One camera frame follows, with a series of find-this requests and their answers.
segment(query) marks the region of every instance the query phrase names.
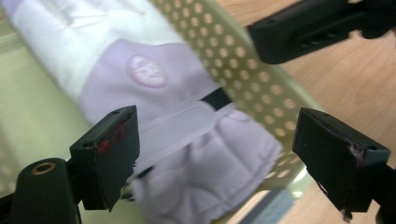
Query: lavender fabric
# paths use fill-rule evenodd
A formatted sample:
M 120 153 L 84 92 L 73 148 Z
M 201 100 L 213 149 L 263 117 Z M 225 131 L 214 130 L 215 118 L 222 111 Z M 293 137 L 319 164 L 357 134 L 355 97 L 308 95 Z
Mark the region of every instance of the lavender fabric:
M 134 196 L 150 224 L 210 223 L 249 197 L 280 150 L 271 134 L 235 110 L 132 181 Z
M 150 46 L 118 40 L 92 69 L 78 104 L 92 124 L 107 111 L 137 105 L 139 124 L 144 124 L 218 87 L 185 44 Z
M 17 10 L 18 6 L 24 0 L 3 0 L 2 4 L 8 16 L 12 17 L 14 15 L 15 10 Z

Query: mesh hole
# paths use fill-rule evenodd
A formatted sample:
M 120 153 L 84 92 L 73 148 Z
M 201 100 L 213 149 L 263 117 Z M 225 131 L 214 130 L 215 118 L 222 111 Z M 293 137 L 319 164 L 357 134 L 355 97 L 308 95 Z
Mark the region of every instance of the mesh hole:
M 176 8 L 181 7 L 181 1 L 180 0 L 175 0 L 174 4 L 175 4 Z
M 257 63 L 256 60 L 254 60 L 254 59 L 247 60 L 247 67 L 248 68 L 253 70 L 253 69 L 256 69 L 258 66 L 259 66 L 259 64 Z
M 215 37 L 211 37 L 209 42 L 212 47 L 216 47 L 219 44 L 219 41 Z
M 284 129 L 281 129 L 281 128 L 275 129 L 275 133 L 276 133 L 276 135 L 279 136 L 279 137 L 284 137 L 284 136 L 286 136 L 286 131 L 285 131 Z
M 220 24 L 215 25 L 215 33 L 221 35 L 224 32 L 224 27 Z
M 274 95 L 280 95 L 283 92 L 283 88 L 281 86 L 279 86 L 279 85 L 274 85 L 274 86 L 271 87 L 271 92 Z
M 279 154 L 279 156 L 277 156 L 278 158 L 281 158 L 281 157 L 283 157 L 285 155 L 285 152 L 282 152 L 282 153 L 280 153 Z
M 269 116 L 269 115 L 264 117 L 264 121 L 267 124 L 273 124 L 275 122 L 274 118 L 272 116 Z
M 262 96 L 262 102 L 269 105 L 273 102 L 272 97 L 269 95 Z
M 183 8 L 183 10 L 181 11 L 184 17 L 189 17 L 190 16 L 190 10 L 185 7 Z
M 204 15 L 204 20 L 205 20 L 206 23 L 210 24 L 210 23 L 213 22 L 213 16 L 211 14 L 209 14 L 209 13 L 206 13 Z
M 283 178 L 285 176 L 287 176 L 290 173 L 290 170 L 284 170 L 281 173 L 277 174 L 277 178 Z
M 259 83 L 257 83 L 257 82 L 253 82 L 253 83 L 250 85 L 250 87 L 251 87 L 251 89 L 252 89 L 253 91 L 255 91 L 255 92 L 258 92 L 258 91 L 260 91 L 260 90 L 262 89 L 262 86 L 261 86 Z
M 241 76 L 241 78 L 244 79 L 244 80 L 247 80 L 247 79 L 250 78 L 250 74 L 247 71 L 245 71 L 245 70 L 240 71 L 239 72 L 239 76 Z
M 288 130 L 294 131 L 294 130 L 296 130 L 296 123 L 293 122 L 293 121 L 286 121 L 285 127 L 286 127 Z
M 290 164 L 294 164 L 294 163 L 296 163 L 299 160 L 300 160 L 300 158 L 296 157 L 296 158 L 292 159 L 289 163 Z
M 223 58 L 228 56 L 228 50 L 226 48 L 221 48 L 219 53 L 220 53 L 220 56 Z
M 213 50 L 212 49 L 206 49 L 205 54 L 207 57 L 211 58 L 213 57 Z
M 280 161 L 276 166 L 283 166 L 283 165 L 285 165 L 286 163 L 288 163 L 288 161 L 289 161 L 289 160 Z
M 172 10 L 172 6 L 170 3 L 166 3 L 163 8 L 164 8 L 165 12 L 170 12 Z
M 281 108 L 275 108 L 274 114 L 275 114 L 275 116 L 282 118 L 285 116 L 285 111 L 283 111 L 283 109 L 281 109 Z
M 247 55 L 247 51 L 245 48 L 238 47 L 235 49 L 235 54 L 236 54 L 236 56 L 243 58 Z
M 196 17 L 191 18 L 191 24 L 192 26 L 199 26 L 199 20 Z
M 267 175 L 265 178 L 266 178 L 266 179 L 269 179 L 269 178 L 273 177 L 275 174 L 276 174 L 276 172 L 273 171 L 273 172 L 271 172 L 269 175 Z
M 233 37 L 231 35 L 226 35 L 224 37 L 224 40 L 225 40 L 225 44 L 228 46 L 233 45 L 233 43 L 235 42 L 235 40 L 233 39 Z
M 202 36 L 207 36 L 209 34 L 209 31 L 207 30 L 206 27 L 201 27 L 200 33 Z
M 203 7 L 202 7 L 202 4 L 201 3 L 195 3 L 195 5 L 194 5 L 194 11 L 196 12 L 196 13 L 202 13 L 203 12 Z
M 237 67 L 239 67 L 239 62 L 236 59 L 231 59 L 230 66 L 231 66 L 231 68 L 237 68 Z
M 268 82 L 271 78 L 270 78 L 270 75 L 269 75 L 268 73 L 266 73 L 266 72 L 260 72 L 260 73 L 259 73 L 259 79 L 260 79 L 262 82 Z
M 215 60 L 215 66 L 216 67 L 222 67 L 223 66 L 223 62 L 221 59 L 216 59 Z
M 296 103 L 291 99 L 286 99 L 285 101 L 283 101 L 283 105 L 287 109 L 294 109 L 296 107 Z

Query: circular logo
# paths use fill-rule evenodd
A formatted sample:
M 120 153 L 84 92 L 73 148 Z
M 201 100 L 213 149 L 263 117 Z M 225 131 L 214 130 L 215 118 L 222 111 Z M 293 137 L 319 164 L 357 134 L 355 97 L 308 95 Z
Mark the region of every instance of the circular logo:
M 165 85 L 166 78 L 161 68 L 144 56 L 134 56 L 129 69 L 133 79 L 144 86 L 160 88 Z

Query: wooden table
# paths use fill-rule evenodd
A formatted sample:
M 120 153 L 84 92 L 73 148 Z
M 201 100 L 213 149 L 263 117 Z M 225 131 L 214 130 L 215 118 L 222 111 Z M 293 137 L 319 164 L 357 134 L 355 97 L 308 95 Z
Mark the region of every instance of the wooden table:
M 295 1 L 217 0 L 238 22 L 248 25 Z M 282 64 L 323 108 L 392 151 L 396 165 L 396 38 L 348 41 Z M 352 223 L 375 223 L 378 204 L 354 214 Z M 296 202 L 281 223 L 345 223 L 317 186 Z

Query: white glove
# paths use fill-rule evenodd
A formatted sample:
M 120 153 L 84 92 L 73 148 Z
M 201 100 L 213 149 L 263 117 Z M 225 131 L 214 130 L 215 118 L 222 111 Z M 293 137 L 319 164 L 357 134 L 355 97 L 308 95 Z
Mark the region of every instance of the white glove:
M 280 144 L 234 109 L 149 1 L 3 6 L 92 124 L 137 105 L 141 155 L 134 172 L 154 168 L 132 185 L 150 223 L 208 223 L 244 201 L 273 166 Z

